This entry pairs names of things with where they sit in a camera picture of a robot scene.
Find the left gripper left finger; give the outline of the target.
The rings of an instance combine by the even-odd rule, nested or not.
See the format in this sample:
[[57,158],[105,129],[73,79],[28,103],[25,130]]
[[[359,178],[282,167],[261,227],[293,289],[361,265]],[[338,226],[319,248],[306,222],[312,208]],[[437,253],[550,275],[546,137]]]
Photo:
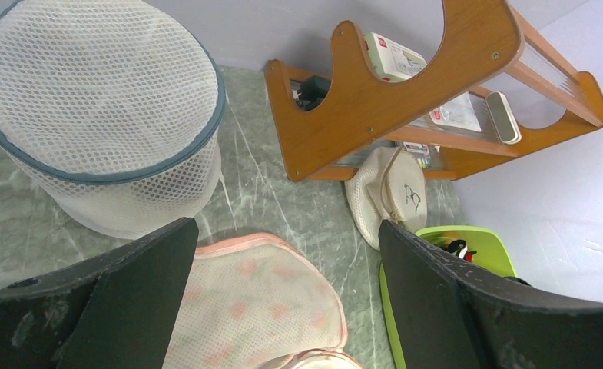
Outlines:
[[160,368],[199,230],[181,218],[0,288],[0,368]]

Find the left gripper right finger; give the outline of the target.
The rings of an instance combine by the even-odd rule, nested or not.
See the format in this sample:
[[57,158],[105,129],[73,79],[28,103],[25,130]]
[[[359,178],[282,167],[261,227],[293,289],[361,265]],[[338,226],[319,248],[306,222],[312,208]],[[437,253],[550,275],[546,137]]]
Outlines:
[[379,249],[407,368],[603,368],[603,303],[513,281],[391,221]]

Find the pink floral laundry bag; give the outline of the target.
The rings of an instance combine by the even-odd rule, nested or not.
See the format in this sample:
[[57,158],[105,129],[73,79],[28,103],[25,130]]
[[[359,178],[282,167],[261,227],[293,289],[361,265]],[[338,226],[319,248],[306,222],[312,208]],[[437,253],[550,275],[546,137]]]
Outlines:
[[196,250],[165,368],[356,368],[332,284],[273,234]]

